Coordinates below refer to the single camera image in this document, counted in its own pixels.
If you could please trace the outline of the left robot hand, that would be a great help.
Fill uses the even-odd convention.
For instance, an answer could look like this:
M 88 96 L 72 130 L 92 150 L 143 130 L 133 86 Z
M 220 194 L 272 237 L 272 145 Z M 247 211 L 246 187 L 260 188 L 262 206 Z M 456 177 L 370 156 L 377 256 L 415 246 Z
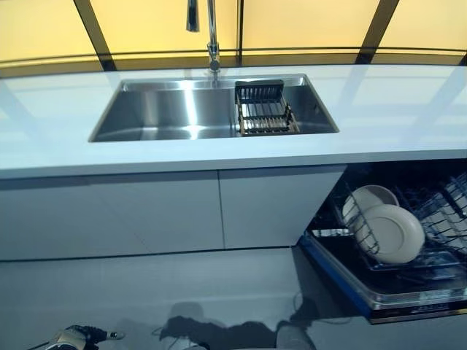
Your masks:
M 119 341 L 126 334 L 118 331 L 106 331 L 92 326 L 72 325 L 58 331 L 47 349 L 99 349 L 105 341 Z

